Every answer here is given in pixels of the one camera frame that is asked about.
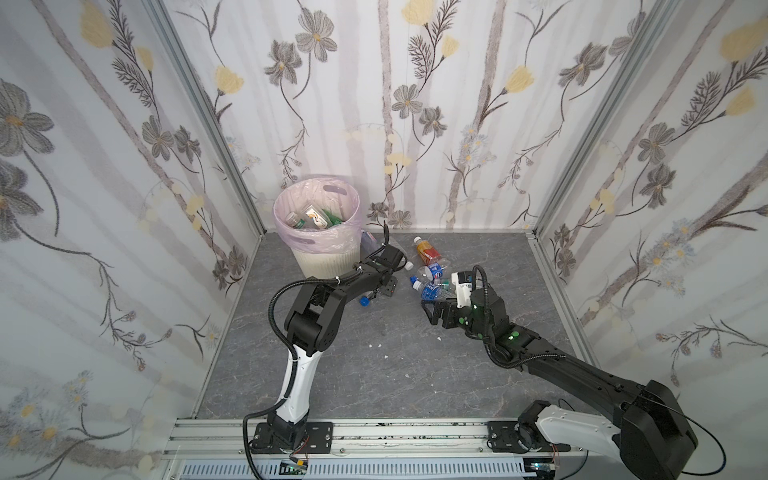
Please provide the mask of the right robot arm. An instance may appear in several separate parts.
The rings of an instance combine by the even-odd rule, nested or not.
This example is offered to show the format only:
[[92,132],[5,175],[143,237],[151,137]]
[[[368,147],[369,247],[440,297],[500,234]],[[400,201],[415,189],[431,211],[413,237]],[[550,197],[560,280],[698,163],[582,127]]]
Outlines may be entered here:
[[592,408],[584,414],[532,402],[517,417],[509,443],[514,451],[570,445],[619,460],[639,479],[676,479],[683,473],[698,439],[665,385],[642,385],[563,352],[513,323],[491,286],[474,287],[467,303],[444,289],[425,291],[421,306],[431,324],[460,328],[481,341],[494,365],[537,376]]

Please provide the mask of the Pepsi blue label bottle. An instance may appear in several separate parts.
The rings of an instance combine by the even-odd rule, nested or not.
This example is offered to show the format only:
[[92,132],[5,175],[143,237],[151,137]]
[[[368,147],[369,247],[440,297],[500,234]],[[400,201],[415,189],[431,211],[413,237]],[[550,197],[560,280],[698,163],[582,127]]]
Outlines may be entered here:
[[419,267],[409,280],[411,283],[420,282],[424,285],[428,283],[447,285],[450,281],[451,272],[452,263],[449,260],[441,259]]

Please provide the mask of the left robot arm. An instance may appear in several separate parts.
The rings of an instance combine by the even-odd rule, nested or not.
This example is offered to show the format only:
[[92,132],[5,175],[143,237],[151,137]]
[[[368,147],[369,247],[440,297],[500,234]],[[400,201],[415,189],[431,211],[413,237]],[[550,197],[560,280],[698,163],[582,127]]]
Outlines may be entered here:
[[281,448],[296,449],[303,442],[319,360],[336,339],[347,304],[390,285],[405,264],[402,250],[383,245],[346,274],[294,281],[270,299],[267,319],[288,360],[280,397],[264,415]]

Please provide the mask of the green soda bottle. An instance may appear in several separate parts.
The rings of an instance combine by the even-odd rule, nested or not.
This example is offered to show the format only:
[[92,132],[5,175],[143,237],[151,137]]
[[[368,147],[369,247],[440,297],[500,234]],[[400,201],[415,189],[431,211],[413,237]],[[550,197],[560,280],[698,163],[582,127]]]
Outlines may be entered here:
[[330,211],[328,209],[324,209],[323,213],[327,217],[330,226],[337,226],[337,225],[341,225],[341,224],[344,223],[344,221],[340,217],[338,217],[337,215],[335,215],[332,211]]

